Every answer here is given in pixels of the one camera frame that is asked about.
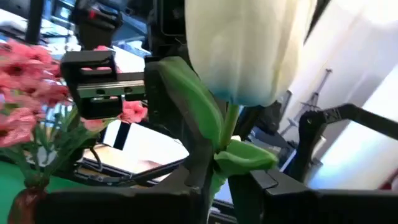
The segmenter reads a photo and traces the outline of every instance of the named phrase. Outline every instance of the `white wall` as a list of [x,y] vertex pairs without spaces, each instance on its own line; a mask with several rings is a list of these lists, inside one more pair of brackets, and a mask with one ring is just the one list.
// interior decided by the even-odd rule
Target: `white wall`
[[[281,130],[317,88],[326,68],[333,69],[320,93],[321,108],[346,102],[362,106],[398,61],[398,26],[394,10],[398,1],[334,0],[329,3],[303,50],[298,76],[290,91],[292,101]],[[329,126],[326,144],[317,157],[333,144],[347,123]],[[297,129],[287,139],[298,140]]]
[[[398,66],[363,108],[398,122]],[[308,183],[314,189],[378,189],[398,169],[398,141],[350,123],[322,158]]]

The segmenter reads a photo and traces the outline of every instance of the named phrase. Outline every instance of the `green leaf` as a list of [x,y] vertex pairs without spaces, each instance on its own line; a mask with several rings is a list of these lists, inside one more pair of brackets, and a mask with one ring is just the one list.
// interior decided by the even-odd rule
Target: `green leaf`
[[75,149],[78,149],[87,139],[92,137],[93,135],[83,126],[70,130],[66,134],[58,133],[58,137],[54,139],[57,155],[51,164],[45,168],[44,177],[49,177],[53,174],[71,156]]
[[67,117],[68,114],[69,114],[68,106],[67,105],[63,105],[63,116]]
[[42,128],[42,125],[38,124],[35,127],[35,137],[37,139],[37,143],[41,144],[44,149],[49,152],[50,147],[49,147],[49,142],[47,140],[47,133],[45,132],[45,127]]
[[54,139],[54,136],[56,135],[58,129],[60,128],[60,120],[62,119],[62,114],[61,113],[56,113],[54,115],[55,121],[54,125],[52,126],[51,132],[50,132],[50,139]]
[[30,152],[32,160],[35,163],[35,169],[37,172],[40,172],[40,163],[39,163],[39,158],[37,157],[37,153],[39,152],[39,145],[37,144],[36,133],[33,132],[33,135],[34,135],[33,142],[27,142],[22,144],[21,146],[23,150]]
[[228,177],[247,174],[251,170],[268,170],[278,161],[271,152],[237,140],[231,140],[226,151],[215,154],[214,160]]
[[2,114],[10,115],[11,112],[18,107],[19,105],[17,103],[5,103],[2,109]]
[[213,171],[213,175],[211,176],[211,182],[210,182],[209,208],[213,204],[217,192],[221,190],[221,187],[225,184],[226,180],[227,176],[215,170]]
[[185,98],[189,113],[203,137],[218,148],[223,118],[209,90],[180,57],[168,57],[154,63],[159,66],[164,82]]
[[62,121],[62,129],[66,131],[69,128],[70,123],[75,119],[75,116],[78,114],[77,107],[74,106],[67,114],[66,117],[64,117],[64,120]]

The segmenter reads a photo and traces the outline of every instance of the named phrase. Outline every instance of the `wire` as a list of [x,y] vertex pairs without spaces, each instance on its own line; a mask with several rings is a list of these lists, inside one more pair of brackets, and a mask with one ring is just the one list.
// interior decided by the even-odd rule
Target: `wire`
[[103,164],[101,162],[101,159],[100,159],[98,153],[94,150],[94,147],[90,147],[90,152],[94,155],[94,157],[95,157],[95,159],[97,161],[98,167],[93,167],[93,166],[88,165],[88,164],[85,164],[84,166],[85,167],[89,167],[89,168],[91,168],[91,169],[93,169],[93,170],[95,170],[97,172],[102,172]]

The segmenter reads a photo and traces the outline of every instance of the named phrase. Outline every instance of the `black plastic part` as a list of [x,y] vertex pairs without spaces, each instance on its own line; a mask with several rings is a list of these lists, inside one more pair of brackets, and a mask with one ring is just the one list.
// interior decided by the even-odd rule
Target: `black plastic part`
[[[81,68],[109,67],[111,70],[82,72]],[[86,119],[112,118],[122,113],[122,99],[93,100],[80,98],[77,87],[82,83],[116,82],[116,65],[111,51],[67,52],[61,61],[61,73],[67,82],[80,116]]]
[[123,122],[120,124],[118,134],[116,135],[116,139],[113,144],[115,149],[123,150],[124,143],[126,143],[127,136],[129,135],[130,126],[130,124]]
[[151,170],[141,172],[139,174],[133,175],[130,179],[121,181],[117,184],[119,187],[131,187],[134,185],[142,185],[148,180],[153,180],[163,175],[169,174],[177,169],[181,164],[183,164],[185,159],[181,159],[170,164],[162,165]]
[[214,200],[212,206],[217,208],[222,214],[235,217],[234,206],[231,203]]
[[70,20],[77,26],[76,37],[85,50],[93,50],[100,45],[110,47],[113,35],[122,26],[122,15],[97,10],[91,4],[76,1]]
[[178,37],[185,35],[185,1],[155,0],[156,24],[163,35]]
[[263,223],[397,223],[398,194],[383,190],[311,190],[270,170],[278,186],[263,188]]
[[[90,59],[79,58],[78,63],[74,63],[76,61],[73,57],[66,55],[62,68],[68,74],[76,74],[73,72],[81,67],[90,67],[94,62],[98,63],[98,67],[114,68],[110,56],[109,52],[100,52],[93,54]],[[71,90],[74,83],[79,83],[74,79],[76,77],[79,76],[68,76],[67,82]],[[189,156],[168,177],[148,189],[100,187],[48,194],[37,206],[36,224],[206,223],[213,175],[212,143],[200,134],[195,120],[187,113],[188,107],[184,99],[167,86],[164,75],[159,73],[156,64],[147,64],[144,80],[146,88],[154,85],[159,90],[157,93],[147,91],[151,122],[164,125],[172,135],[178,137],[190,152]],[[160,98],[159,95],[163,101],[157,105],[158,101],[152,97]],[[184,132],[181,132],[182,126],[185,127]],[[156,215],[147,215],[152,211],[156,211]],[[99,215],[92,217],[87,213]]]
[[208,224],[238,224],[235,217],[222,213],[211,212]]
[[265,110],[263,106],[246,107],[239,115],[238,122],[236,123],[234,135],[241,137],[242,141],[248,139],[248,136],[253,129],[256,121],[259,119],[260,114]]
[[228,179],[239,224],[397,223],[395,192],[312,190],[303,185],[323,130],[345,119],[398,139],[398,123],[355,105],[306,112],[300,119],[300,143],[287,172],[290,177],[278,170],[255,170]]
[[303,114],[299,122],[300,142],[288,174],[303,182],[308,171],[315,145],[328,124],[351,120],[398,140],[398,124],[379,115],[370,113],[352,104],[345,104],[323,111],[309,111]]
[[40,40],[40,28],[42,25],[42,14],[45,0],[31,1],[33,4],[30,4],[25,42],[36,45]]
[[307,38],[305,40],[307,40],[308,37],[310,36],[313,28],[315,27],[315,25],[317,24],[319,18],[323,14],[323,11],[329,5],[329,2],[330,2],[330,0],[318,0],[317,1],[317,7],[315,8],[315,12],[314,12],[313,17],[312,17],[310,28],[308,30]]
[[256,126],[266,134],[275,135],[279,130],[279,123],[282,119],[282,103],[275,101],[266,106],[256,122]]

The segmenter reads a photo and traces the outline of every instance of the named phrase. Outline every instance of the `flower stem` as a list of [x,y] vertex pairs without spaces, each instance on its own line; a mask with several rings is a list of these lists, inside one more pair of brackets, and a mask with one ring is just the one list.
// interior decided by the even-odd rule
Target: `flower stem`
[[220,151],[224,151],[231,141],[239,117],[239,105],[228,105],[223,130],[221,132]]
[[38,173],[40,173],[39,158],[37,156],[38,151],[39,151],[39,145],[37,144],[37,136],[36,136],[36,129],[35,128],[33,129],[32,134],[33,134],[34,148],[30,150],[30,153],[32,154],[32,159],[33,159],[33,162],[35,163],[36,171]]

